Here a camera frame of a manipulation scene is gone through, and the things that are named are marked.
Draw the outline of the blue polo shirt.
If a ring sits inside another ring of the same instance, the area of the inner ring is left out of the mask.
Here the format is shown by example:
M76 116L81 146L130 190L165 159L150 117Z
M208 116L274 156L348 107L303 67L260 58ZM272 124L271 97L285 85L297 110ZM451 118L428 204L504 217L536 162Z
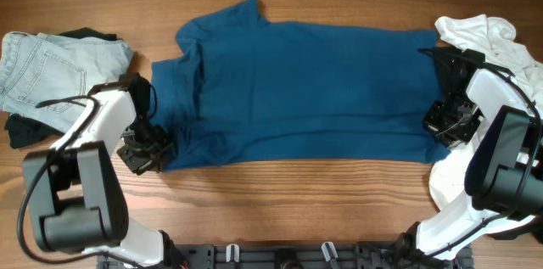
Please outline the blue polo shirt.
M258 0L188 21L179 59L153 64L154 123L179 170L261 160L434 163L423 127L440 99L432 30L270 22Z

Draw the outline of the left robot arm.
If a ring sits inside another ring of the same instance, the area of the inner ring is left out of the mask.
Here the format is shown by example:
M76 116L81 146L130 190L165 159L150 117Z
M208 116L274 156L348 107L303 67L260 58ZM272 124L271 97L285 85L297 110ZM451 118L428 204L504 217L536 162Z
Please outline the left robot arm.
M29 217L39 249L68 254L65 263L96 256L101 268L182 266L182 255L165 232L130 219L111 161L118 154L141 175L161 171L170 156L171 136L150 122L158 109L154 87L139 74L127 74L62 101L86 108L50 149L29 153L23 161L26 192L16 222L22 251L53 264L25 241Z

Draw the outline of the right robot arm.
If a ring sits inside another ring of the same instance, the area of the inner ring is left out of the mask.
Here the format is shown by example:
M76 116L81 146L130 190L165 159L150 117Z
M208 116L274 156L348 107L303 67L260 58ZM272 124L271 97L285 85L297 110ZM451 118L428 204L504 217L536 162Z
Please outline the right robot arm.
M467 142L482 126L463 189L436 216L402 233L389 259L403 268L446 268L474 240L542 226L542 116L508 68L467 49L425 48L446 97L425 126L445 143Z

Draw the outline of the black garment right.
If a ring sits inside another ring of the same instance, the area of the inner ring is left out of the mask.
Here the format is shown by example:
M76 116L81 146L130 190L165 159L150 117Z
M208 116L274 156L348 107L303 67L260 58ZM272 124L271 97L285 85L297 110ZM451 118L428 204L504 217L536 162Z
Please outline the black garment right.
M447 53L444 48L434 48L432 52L434 57L434 65L439 80L441 91L446 98L452 89L452 65L453 58Z

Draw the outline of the white crumpled shirt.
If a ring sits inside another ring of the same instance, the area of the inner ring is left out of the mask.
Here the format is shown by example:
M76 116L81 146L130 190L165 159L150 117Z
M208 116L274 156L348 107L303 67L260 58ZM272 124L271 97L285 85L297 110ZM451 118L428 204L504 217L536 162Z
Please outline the white crumpled shirt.
M512 82L542 111L542 63L523 44L515 42L517 31L509 21L484 14L467 19L442 16L435 27L442 41L463 52L471 49L483 53L486 62L509 69L514 74ZM429 192L440 210L463 191L468 164L501 106L528 109L518 92L488 70L475 71L467 97L482 110L484 121L469 142L450 146L451 153L431 170Z

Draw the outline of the black folded garment left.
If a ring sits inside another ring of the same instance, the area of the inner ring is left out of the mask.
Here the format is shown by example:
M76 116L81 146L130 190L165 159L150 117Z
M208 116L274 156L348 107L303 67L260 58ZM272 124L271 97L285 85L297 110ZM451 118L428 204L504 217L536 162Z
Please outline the black folded garment left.
M61 36L67 36L75 39L85 37L96 37L106 41L116 41L116 34L102 33L89 27L83 27L77 30L65 31ZM26 118L24 116L11 113L6 120L4 130L8 132L9 145L12 149L22 149L35 143L39 143L50 136L62 136L63 133L41 123L38 120Z

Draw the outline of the light blue folded jeans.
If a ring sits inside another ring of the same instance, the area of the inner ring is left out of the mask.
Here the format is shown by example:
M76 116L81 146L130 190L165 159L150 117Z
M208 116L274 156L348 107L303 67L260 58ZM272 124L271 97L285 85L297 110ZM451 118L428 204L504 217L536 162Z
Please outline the light blue folded jeans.
M67 132L85 102L38 109L42 101L85 95L97 84L117 81L134 52L122 40L82 39L12 31L2 40L1 110Z

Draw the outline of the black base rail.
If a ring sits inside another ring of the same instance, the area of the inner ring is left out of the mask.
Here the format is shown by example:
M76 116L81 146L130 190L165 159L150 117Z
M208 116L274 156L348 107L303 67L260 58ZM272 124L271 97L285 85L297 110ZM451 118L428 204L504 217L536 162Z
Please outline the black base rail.
M337 245L332 256L326 256L321 245L215 247L211 244L178 245L176 247L195 269L272 269L283 260L298 261L304 268L386 269L386 268L453 268L474 269L472 249L461 249L452 261L401 260L394 263L391 243L362 242Z

